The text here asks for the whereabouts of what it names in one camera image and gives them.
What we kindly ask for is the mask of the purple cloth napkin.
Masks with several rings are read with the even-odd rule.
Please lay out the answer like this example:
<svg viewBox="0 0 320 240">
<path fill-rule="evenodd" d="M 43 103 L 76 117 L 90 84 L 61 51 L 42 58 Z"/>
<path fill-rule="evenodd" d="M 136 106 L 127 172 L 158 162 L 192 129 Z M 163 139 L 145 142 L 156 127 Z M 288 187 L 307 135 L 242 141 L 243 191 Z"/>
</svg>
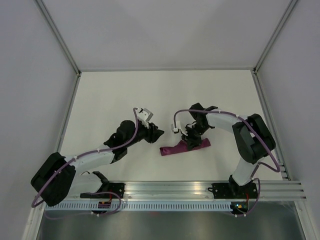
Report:
<svg viewBox="0 0 320 240">
<path fill-rule="evenodd" d="M 175 146 L 162 146 L 159 148 L 161 156 L 169 156 L 175 155 L 180 153 L 187 153 L 190 151 L 200 150 L 203 148 L 210 147 L 211 143 L 208 138 L 202 140 L 200 146 L 193 147 L 192 149 L 188 149 L 188 144 L 184 140 L 180 140 L 177 145 Z"/>
</svg>

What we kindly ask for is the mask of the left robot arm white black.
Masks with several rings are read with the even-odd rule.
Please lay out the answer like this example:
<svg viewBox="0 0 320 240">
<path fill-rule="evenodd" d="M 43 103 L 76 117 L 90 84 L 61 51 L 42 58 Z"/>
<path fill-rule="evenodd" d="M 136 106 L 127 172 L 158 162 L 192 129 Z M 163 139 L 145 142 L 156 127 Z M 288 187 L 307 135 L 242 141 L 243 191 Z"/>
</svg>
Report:
<svg viewBox="0 0 320 240">
<path fill-rule="evenodd" d="M 142 140 L 153 144 L 164 133 L 164 130 L 152 122 L 144 126 L 140 120 L 137 124 L 124 120 L 116 132 L 97 149 L 71 157 L 63 156 L 59 152 L 52 153 L 30 181 L 37 191 L 31 206 L 35 208 L 42 202 L 49 207 L 59 204 L 75 188 L 76 179 L 82 173 L 113 164 L 128 153 L 130 146 Z"/>
</svg>

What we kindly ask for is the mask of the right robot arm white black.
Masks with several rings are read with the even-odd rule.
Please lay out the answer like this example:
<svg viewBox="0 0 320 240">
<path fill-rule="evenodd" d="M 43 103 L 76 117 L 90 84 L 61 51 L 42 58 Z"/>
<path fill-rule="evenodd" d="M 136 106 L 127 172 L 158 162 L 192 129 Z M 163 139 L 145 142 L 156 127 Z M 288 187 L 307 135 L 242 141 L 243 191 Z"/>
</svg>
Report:
<svg viewBox="0 0 320 240">
<path fill-rule="evenodd" d="M 228 192 L 235 198 L 241 197 L 252 182 L 261 159 L 269 156 L 276 147 L 276 142 L 259 114 L 241 117 L 234 113 L 223 111 L 216 106 L 204 108 L 200 103 L 193 104 L 188 112 L 194 122 L 185 126 L 181 139 L 186 143 L 186 149 L 192 151 L 205 146 L 202 135 L 219 128 L 233 134 L 238 153 L 239 163 L 228 180 Z"/>
</svg>

